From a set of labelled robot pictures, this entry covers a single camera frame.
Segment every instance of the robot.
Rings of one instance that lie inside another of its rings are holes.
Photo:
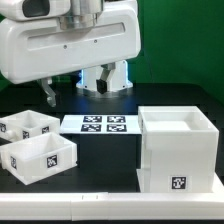
[[[14,84],[40,80],[56,106],[51,77],[82,70],[79,92],[118,96],[133,86],[125,60],[141,42],[136,0],[1,0],[0,70]]]

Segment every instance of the white box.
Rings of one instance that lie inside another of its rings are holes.
[[[144,192],[212,191],[219,132],[197,107],[139,107]]]
[[[0,118],[0,137],[16,142],[48,132],[59,134],[60,120],[27,110]]]
[[[77,145],[47,133],[0,147],[3,169],[28,185],[75,167]]]

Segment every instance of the black and white tag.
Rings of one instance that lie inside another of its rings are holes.
[[[57,155],[51,156],[47,158],[47,168],[51,168],[58,165],[58,157]]]
[[[46,134],[48,132],[50,132],[50,128],[49,127],[42,128],[42,134]]]
[[[101,132],[102,125],[100,124],[84,124],[81,132]]]
[[[172,176],[171,177],[171,190],[172,191],[186,191],[187,190],[187,177],[186,176]]]
[[[6,125],[5,124],[0,123],[0,131],[4,132],[4,133],[6,132]]]
[[[102,120],[102,116],[85,116],[83,123],[101,123]]]
[[[12,168],[14,168],[14,169],[17,169],[17,165],[16,165],[16,159],[15,158],[13,158],[12,156],[11,156],[11,166],[12,166]]]
[[[125,123],[126,118],[125,116],[108,116],[107,122],[108,123]]]
[[[29,132],[23,131],[23,139],[28,139],[30,138]]]
[[[127,132],[127,126],[124,124],[109,124],[107,125],[107,132]]]

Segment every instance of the green background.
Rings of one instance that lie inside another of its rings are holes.
[[[193,83],[224,104],[224,0],[138,0],[135,83]],[[6,82],[0,78],[0,87]]]

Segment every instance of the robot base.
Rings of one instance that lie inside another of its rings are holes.
[[[132,94],[133,84],[128,80],[126,61],[84,69],[77,84],[77,92],[96,98],[114,98]]]

